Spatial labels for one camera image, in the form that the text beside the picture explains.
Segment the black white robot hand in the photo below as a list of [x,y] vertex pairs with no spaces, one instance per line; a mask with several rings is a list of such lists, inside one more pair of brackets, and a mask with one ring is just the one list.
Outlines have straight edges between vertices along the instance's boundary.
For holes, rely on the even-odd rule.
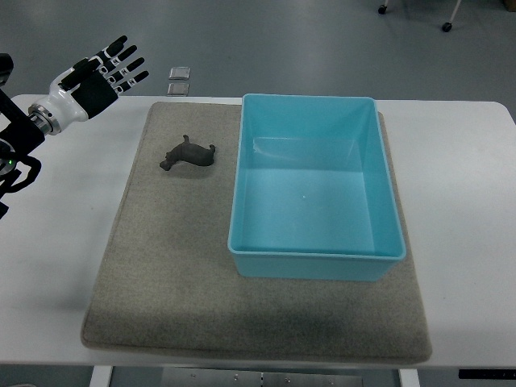
[[148,71],[137,71],[144,63],[143,57],[128,62],[137,47],[127,48],[126,42],[127,37],[122,35],[57,76],[48,95],[29,107],[31,121],[45,135],[57,135],[72,123],[96,117],[148,77]]

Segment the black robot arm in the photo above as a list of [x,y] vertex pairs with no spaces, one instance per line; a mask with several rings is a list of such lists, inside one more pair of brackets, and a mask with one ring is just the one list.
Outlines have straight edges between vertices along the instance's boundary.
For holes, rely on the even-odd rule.
[[44,142],[44,133],[1,91],[1,114],[9,121],[1,130],[1,197],[19,192],[38,177],[41,162],[30,153]]

